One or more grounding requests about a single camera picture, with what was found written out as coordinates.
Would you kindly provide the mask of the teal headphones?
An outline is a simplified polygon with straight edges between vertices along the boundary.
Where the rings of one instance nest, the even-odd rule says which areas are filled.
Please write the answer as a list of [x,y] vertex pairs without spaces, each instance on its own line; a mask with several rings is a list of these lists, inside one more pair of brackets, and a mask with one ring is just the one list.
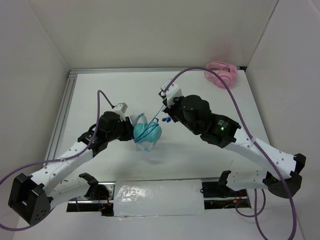
[[136,146],[145,152],[150,152],[162,136],[162,128],[159,119],[154,117],[148,122],[144,113],[131,115],[130,120],[133,126],[133,140]]

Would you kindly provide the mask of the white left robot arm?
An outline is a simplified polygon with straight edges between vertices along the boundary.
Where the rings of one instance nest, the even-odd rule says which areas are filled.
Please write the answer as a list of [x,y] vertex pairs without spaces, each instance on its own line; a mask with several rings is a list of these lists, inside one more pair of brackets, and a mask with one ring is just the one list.
[[89,173],[72,176],[81,165],[104,151],[112,141],[130,141],[134,138],[134,126],[129,116],[106,111],[84,132],[57,162],[40,170],[16,176],[8,205],[30,226],[44,220],[56,206],[77,197],[88,200],[96,198],[99,192],[109,194],[106,187]]

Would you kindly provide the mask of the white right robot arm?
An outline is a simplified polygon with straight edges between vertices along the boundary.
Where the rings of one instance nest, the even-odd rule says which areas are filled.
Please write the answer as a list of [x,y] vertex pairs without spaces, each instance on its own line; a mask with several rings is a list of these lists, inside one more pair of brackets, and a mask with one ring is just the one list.
[[225,115],[211,112],[210,105],[198,95],[162,97],[164,112],[174,122],[183,124],[202,141],[237,153],[259,165],[258,170],[239,172],[225,170],[219,177],[218,190],[223,196],[243,189],[267,189],[273,195],[287,199],[302,185],[301,170],[306,157],[285,153],[258,138],[248,136],[244,128]]

